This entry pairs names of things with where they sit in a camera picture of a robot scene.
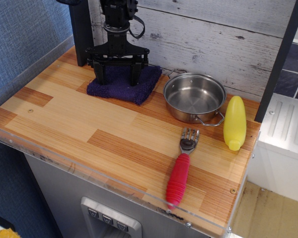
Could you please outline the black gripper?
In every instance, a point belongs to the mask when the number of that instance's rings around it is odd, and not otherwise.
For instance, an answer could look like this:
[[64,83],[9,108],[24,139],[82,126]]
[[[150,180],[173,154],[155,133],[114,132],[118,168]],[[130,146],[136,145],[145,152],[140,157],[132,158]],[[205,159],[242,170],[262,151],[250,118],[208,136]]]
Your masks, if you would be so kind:
[[127,33],[107,33],[107,42],[88,47],[87,64],[94,69],[100,85],[105,84],[105,65],[131,65],[131,86],[136,86],[142,67],[149,63],[149,49],[132,45],[127,41]]

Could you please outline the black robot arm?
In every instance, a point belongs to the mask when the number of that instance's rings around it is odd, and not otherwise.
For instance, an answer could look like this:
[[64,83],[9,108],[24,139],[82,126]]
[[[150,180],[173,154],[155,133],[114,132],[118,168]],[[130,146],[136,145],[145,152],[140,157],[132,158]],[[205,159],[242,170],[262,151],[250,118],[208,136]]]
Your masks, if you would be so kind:
[[94,69],[95,76],[101,85],[106,82],[107,66],[129,66],[130,84],[135,86],[141,70],[148,65],[149,49],[135,46],[128,42],[127,33],[139,39],[143,36],[145,28],[139,35],[134,35],[130,29],[130,21],[144,22],[135,16],[138,12],[136,0],[102,0],[100,2],[102,13],[105,15],[103,24],[107,32],[107,42],[88,47],[87,64]]

